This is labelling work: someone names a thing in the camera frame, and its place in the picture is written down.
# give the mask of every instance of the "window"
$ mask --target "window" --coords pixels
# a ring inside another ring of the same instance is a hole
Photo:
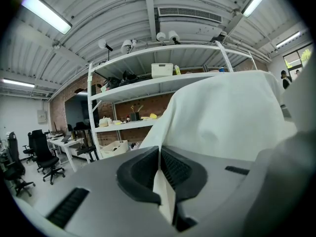
[[[298,54],[300,56],[300,59],[302,61],[303,67],[306,66],[308,60],[310,59],[313,51],[313,45],[308,45],[306,47],[303,47],[302,49],[298,50]]]
[[[292,79],[296,79],[297,71],[301,71],[306,66],[312,55],[313,44],[305,46],[288,55],[283,56],[289,75]]]

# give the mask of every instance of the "person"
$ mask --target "person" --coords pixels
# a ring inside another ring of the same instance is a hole
[[[286,75],[286,71],[282,70],[281,79],[283,79],[283,88],[286,89],[292,83],[292,77]]]

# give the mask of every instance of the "gray panel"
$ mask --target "gray panel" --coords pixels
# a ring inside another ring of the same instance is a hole
[[[253,162],[211,157],[168,147],[199,164],[207,171],[207,183],[195,198],[181,203],[186,217],[201,221],[220,207],[245,180],[246,176],[225,170],[227,166],[250,169]]]
[[[46,217],[70,191],[80,187],[90,193],[66,225],[66,231],[84,237],[175,235],[175,229],[165,220],[156,204],[134,201],[116,181],[118,167],[147,149],[86,165],[63,182],[55,184],[34,208]]]

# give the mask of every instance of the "laptop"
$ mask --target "laptop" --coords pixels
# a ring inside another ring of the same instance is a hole
[[[61,142],[64,142],[64,144],[66,144],[70,137],[71,137],[71,132],[67,129],[66,136],[61,140]]]

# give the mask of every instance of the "white shelving unit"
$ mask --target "white shelving unit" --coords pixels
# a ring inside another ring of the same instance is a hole
[[[136,122],[129,122],[126,124],[95,128],[93,111],[101,102],[112,103],[114,118],[117,119],[115,104],[145,97],[152,97],[161,94],[172,93],[196,81],[214,76],[221,76],[224,73],[193,73],[150,79],[142,82],[121,86],[91,96],[91,84],[93,74],[98,74],[104,78],[113,76],[121,78],[122,73],[125,70],[128,70],[136,75],[144,75],[151,72],[152,63],[173,63],[174,65],[179,65],[181,69],[203,68],[203,70],[206,72],[205,66],[210,61],[212,61],[212,59],[218,59],[219,56],[220,59],[224,59],[228,70],[230,72],[233,72],[233,68],[230,63],[229,57],[227,56],[227,53],[233,53],[234,55],[240,55],[244,58],[250,58],[254,63],[254,60],[250,53],[247,54],[231,49],[226,49],[218,41],[216,41],[216,44],[216,46],[197,44],[159,46],[122,55],[118,58],[115,58],[94,68],[92,67],[91,63],[89,66],[87,87],[88,109],[91,124],[91,133],[99,158],[102,158],[102,156],[100,153],[100,145],[97,138],[98,132],[117,131],[118,139],[121,140],[119,130],[151,126],[154,125],[154,123],[157,121],[142,120]],[[92,108],[93,100],[99,101],[97,103],[97,106],[95,106],[94,108]]]
[[[221,74],[223,73],[209,72],[161,77],[101,92],[99,94],[91,96],[90,100],[101,100],[103,102],[117,104],[125,101],[135,100],[137,98],[168,94],[175,92],[178,89],[193,82],[209,77],[219,76]]]
[[[95,132],[109,132],[109,131],[119,131],[119,130],[126,130],[126,129],[133,129],[133,128],[139,128],[144,126],[152,126],[155,124],[157,119],[151,119],[151,120],[141,120],[141,121],[131,121],[126,124],[114,124],[106,127],[98,127],[95,128]]]

